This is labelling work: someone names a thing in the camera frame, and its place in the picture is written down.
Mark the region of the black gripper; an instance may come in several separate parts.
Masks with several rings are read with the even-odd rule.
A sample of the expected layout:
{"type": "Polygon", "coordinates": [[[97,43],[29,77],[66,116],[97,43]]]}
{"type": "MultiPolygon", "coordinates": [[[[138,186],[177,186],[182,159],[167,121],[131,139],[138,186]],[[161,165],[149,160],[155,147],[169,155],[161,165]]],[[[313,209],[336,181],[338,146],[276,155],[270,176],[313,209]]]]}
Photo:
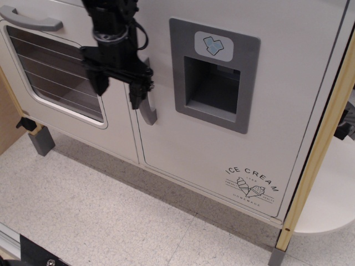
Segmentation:
{"type": "Polygon", "coordinates": [[[96,47],[83,46],[79,49],[87,78],[98,96],[102,96],[109,78],[129,84],[129,99],[133,110],[137,110],[147,91],[153,88],[152,69],[141,61],[137,47],[132,40],[125,38],[119,42],[98,42],[96,47]]]}

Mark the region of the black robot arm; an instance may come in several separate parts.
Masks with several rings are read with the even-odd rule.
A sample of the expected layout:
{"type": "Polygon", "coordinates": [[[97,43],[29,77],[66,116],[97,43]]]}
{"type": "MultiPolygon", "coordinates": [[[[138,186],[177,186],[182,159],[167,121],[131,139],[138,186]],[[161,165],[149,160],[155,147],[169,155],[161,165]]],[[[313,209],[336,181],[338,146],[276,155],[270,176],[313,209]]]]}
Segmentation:
{"type": "Polygon", "coordinates": [[[134,110],[146,99],[153,87],[153,70],[138,58],[137,30],[144,28],[134,19],[136,1],[84,1],[93,22],[96,47],[81,47],[82,64],[87,77],[101,96],[109,86],[109,78],[129,84],[129,99],[134,110]]]}

